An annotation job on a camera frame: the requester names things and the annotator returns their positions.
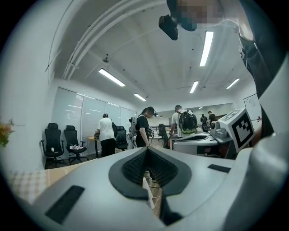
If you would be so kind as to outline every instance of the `office chair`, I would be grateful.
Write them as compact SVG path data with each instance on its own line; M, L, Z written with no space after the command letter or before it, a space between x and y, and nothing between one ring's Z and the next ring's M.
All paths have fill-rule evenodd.
M169 145L168 145L168 134L166 132L166 126L164 124L160 124L158 126L159 131L162 133L162 137L163 137L163 147L166 149L169 149Z
M58 125L55 123L49 123L47 128L45 129L46 150L44 148L44 140L40 141L42 143L42 148L43 148L45 156L53 158L53 161L51 164L55 164L55 167L57 166L57 164L67 165L66 163L64 163L64 160L60 157L61 155L63 155L63 152L64 152L64 148L63 148L64 140L61 140L62 142L62 148L61 148L60 135L61 135L61 131L58 129Z
M71 145L78 145L78 140L77 140L77 131L75 130L74 126L67 125L66 130L64 130L64 136L67 141L66 149L69 153L73 153L73 155L76 155L75 157L69 157L69 164L75 160L79 160L80 162L81 159L86 159L89 160L87 157L81 157L80 154L86 151L86 147L83 147L83 143L86 143L86 141L81 141L81 146L83 147L82 149L70 149Z
M127 149L126 130L123 126L117 127L116 148L122 151Z

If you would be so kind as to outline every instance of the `black slot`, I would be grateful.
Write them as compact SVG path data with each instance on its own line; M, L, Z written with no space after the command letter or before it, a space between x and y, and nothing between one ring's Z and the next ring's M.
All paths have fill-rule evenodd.
M226 172L226 173L229 173L230 170L231 170L231 168L223 167L223 166L215 165L215 164L211 164L210 166L208 166L208 168L214 169L214 170L217 170L217 171Z
M45 213L50 219L62 224L75 203L83 193L84 188L79 186L71 186Z

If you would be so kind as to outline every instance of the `black camera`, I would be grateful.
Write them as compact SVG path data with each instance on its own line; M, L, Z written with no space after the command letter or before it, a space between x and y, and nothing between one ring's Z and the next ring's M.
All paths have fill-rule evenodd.
M179 38L179 34L177 31L177 24L172 20L172 18L169 15L161 16L158 21L158 26L172 40L177 40Z

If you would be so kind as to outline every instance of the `black foam pad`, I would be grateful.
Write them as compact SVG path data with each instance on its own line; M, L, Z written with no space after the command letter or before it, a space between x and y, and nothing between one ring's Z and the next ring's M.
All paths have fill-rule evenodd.
M58 125L55 123L49 123L47 126L48 129L58 129Z

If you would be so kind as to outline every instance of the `man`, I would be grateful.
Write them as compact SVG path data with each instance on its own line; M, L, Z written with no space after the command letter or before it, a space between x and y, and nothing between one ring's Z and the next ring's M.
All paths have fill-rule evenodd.
M98 130L96 133L100 133L101 156L106 157L114 154L116 143L112 128L112 120L108 118L108 114L103 114L103 119L98 122Z
M208 120L208 125L212 125L212 122L213 121L217 121L216 120L216 116L215 114L213 114L211 111L208 111L208 114L209 114L209 120Z
M171 131L169 132L170 135L173 134L175 128L176 128L176 124L177 124L177 135L179 138L186 136L187 134L184 134L180 127L179 127L179 120L181 117L181 113L186 112L187 109L183 109L181 105L176 105L175 106L175 113L172 116L172 125L171 125Z
M203 132L208 132L207 121L208 121L208 118L204 114L202 114L202 117L200 118L200 122L202 123Z
M284 41L274 24L253 1L248 0L167 0L173 18L184 28L194 31L196 23L210 26L224 20L239 27L241 58L253 76L260 98L281 67L286 54ZM273 133L271 123L262 109L262 128L256 138Z

